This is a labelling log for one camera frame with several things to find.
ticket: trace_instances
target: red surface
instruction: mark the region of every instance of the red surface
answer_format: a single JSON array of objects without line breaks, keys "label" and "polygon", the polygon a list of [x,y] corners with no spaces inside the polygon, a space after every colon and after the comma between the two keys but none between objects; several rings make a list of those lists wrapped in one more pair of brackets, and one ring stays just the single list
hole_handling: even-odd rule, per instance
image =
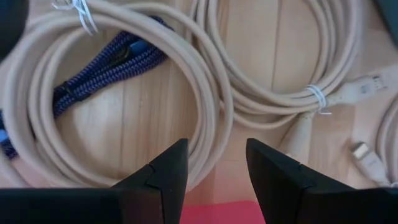
[{"label": "red surface", "polygon": [[233,202],[201,207],[184,207],[181,224],[265,224],[255,202]]}]

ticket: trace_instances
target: cable connector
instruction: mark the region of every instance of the cable connector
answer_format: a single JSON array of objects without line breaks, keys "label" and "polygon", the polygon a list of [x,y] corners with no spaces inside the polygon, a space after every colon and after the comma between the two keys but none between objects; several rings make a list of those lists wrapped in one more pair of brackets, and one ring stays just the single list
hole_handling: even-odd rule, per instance
[{"label": "cable connector", "polygon": [[306,112],[298,116],[297,121],[286,132],[279,146],[279,150],[288,154],[290,157],[297,157],[302,152],[305,143],[311,137],[315,112],[316,111]]},{"label": "cable connector", "polygon": [[355,163],[362,174],[381,187],[392,187],[380,157],[363,142],[352,151]]},{"label": "cable connector", "polygon": [[354,105],[387,89],[382,75],[366,75],[356,80],[344,83],[328,98],[328,107],[338,104]]}]

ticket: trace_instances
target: wood grain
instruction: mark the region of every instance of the wood grain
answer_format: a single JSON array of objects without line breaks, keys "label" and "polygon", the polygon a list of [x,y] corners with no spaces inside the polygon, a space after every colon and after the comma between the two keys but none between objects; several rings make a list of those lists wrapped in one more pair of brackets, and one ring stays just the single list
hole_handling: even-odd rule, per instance
[{"label": "wood grain", "polygon": [[[188,12],[190,6],[186,0],[161,2],[183,12]],[[366,2],[364,50],[349,78],[398,62],[398,54],[373,5]],[[33,15],[50,10],[42,4],[32,8]],[[227,51],[247,76],[281,93],[300,90],[308,83],[317,62],[319,37],[305,1],[221,0],[219,12]],[[183,32],[180,24],[165,19],[177,32]],[[115,33],[107,30],[71,49],[59,70],[58,81],[76,74]],[[0,71],[4,74],[6,70],[4,62]],[[0,87],[4,79],[4,75],[0,76]],[[353,166],[349,150],[357,141],[374,142],[375,130],[392,95],[381,95],[358,106],[335,107],[331,109],[333,115],[317,116],[308,142],[310,167],[354,187],[373,186]],[[101,174],[123,178],[176,140],[189,138],[196,118],[191,88],[178,66],[168,60],[143,76],[112,85],[77,104],[57,125],[69,148],[85,164]],[[222,159],[187,194],[186,204],[255,200],[246,169],[246,139],[258,138],[277,147],[286,129],[285,126],[272,131],[253,131],[235,124]],[[14,164],[23,174],[32,172],[21,160],[15,160]],[[36,187],[49,186],[39,176],[30,182]],[[10,187],[2,176],[0,184]]]}]

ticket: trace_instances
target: beige cable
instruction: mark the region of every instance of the beige cable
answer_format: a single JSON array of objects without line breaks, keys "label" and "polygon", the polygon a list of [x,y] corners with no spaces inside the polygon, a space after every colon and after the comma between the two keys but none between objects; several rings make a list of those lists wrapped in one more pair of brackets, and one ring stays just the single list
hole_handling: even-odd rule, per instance
[{"label": "beige cable", "polygon": [[[312,75],[315,84],[328,96],[350,70],[358,52],[361,34],[361,12],[358,0],[305,0],[317,20],[320,33],[320,53]],[[228,68],[233,86],[236,112],[234,118],[244,126],[272,129],[292,120],[298,113],[314,111],[318,100],[311,91],[278,94],[258,85],[244,74],[228,55],[217,27],[218,1],[196,0],[190,17],[205,30],[217,46]],[[281,119],[272,123],[258,123],[253,115],[278,114]]]},{"label": "beige cable", "polygon": [[381,158],[387,175],[388,183],[398,187],[398,95],[387,109],[376,139],[376,152]]},{"label": "beige cable", "polygon": [[[188,189],[194,188],[222,155],[233,123],[231,87],[216,47],[193,20],[164,4],[116,6],[102,0],[86,2],[99,29],[117,27],[148,40],[179,65],[191,84],[198,110],[197,126],[188,146]],[[169,16],[181,22],[200,41],[211,64],[178,34],[141,13]],[[68,49],[84,35],[87,33],[76,13],[51,12],[30,21],[7,74],[4,120],[9,138],[22,160],[60,187],[106,187],[118,181],[96,173],[74,157],[52,116],[57,69]],[[219,127],[220,98],[223,128]],[[3,154],[1,160],[0,169],[13,183],[29,186]]]}]

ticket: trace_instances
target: white twist tie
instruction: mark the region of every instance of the white twist tie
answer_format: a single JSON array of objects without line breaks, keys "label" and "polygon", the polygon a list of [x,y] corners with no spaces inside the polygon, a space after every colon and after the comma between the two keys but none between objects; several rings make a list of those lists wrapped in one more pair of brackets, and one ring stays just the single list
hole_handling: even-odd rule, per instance
[{"label": "white twist tie", "polygon": [[322,115],[331,115],[331,112],[322,112],[322,110],[326,108],[328,104],[326,101],[326,96],[322,93],[321,89],[319,89],[319,87],[317,87],[316,85],[307,85],[306,90],[311,91],[317,98],[319,103],[318,113]]},{"label": "white twist tie", "polygon": [[88,21],[90,22],[92,29],[95,32],[98,32],[98,28],[95,25],[93,17],[91,16],[86,0],[72,0],[72,1],[65,0],[64,5],[52,3],[52,6],[58,10],[65,10],[65,11],[76,9],[79,12],[80,22],[83,28],[87,31],[87,33],[89,35],[93,35],[91,29],[87,26],[86,19],[88,19]]}]

